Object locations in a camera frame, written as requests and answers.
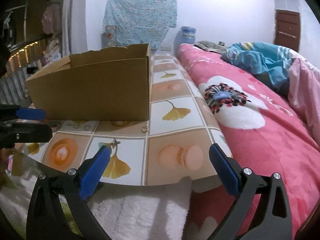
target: open cardboard box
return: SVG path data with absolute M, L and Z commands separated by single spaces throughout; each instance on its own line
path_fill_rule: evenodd
M 26 80 L 36 108 L 56 120 L 148 120 L 149 44 L 74 54 Z

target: door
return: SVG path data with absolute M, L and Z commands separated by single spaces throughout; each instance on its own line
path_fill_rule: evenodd
M 274 44 L 299 51 L 300 14 L 276 10 L 276 38 Z

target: wall outlet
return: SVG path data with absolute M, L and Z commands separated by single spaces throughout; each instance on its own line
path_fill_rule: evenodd
M 171 46 L 161 46 L 161 50 L 171 51 Z

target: cardboard box flap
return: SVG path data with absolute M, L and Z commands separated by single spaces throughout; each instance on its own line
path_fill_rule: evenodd
M 27 80 L 31 80 L 34 78 L 38 78 L 38 77 L 56 72 L 57 70 L 59 70 L 61 68 L 65 69 L 66 68 L 65 66 L 69 66 L 68 68 L 70 68 L 70 57 L 69 56 L 63 57 L 62 59 L 60 59 L 56 62 L 53 62 L 49 66 L 40 69 L 39 71 L 34 73 L 31 77 L 29 77 Z
M 110 47 L 100 51 L 90 50 L 82 54 L 70 55 L 71 67 L 114 60 L 148 57 L 149 44 L 133 44 L 128 47 Z

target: metal bolt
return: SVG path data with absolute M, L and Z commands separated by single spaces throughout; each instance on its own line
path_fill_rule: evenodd
M 275 174 L 273 174 L 273 176 L 276 178 L 276 179 L 280 179 L 281 178 L 281 176 L 280 176 L 280 174 L 279 173 L 275 173 Z
M 75 175 L 76 172 L 77 172 L 76 169 L 70 169 L 70 170 L 68 170 L 68 175 L 70 175 L 70 176 Z
M 243 172 L 247 175 L 250 175 L 252 173 L 252 170 L 250 170 L 249 168 L 245 168 Z
M 39 179 L 44 179 L 45 178 L 45 173 L 41 173 L 38 178 Z

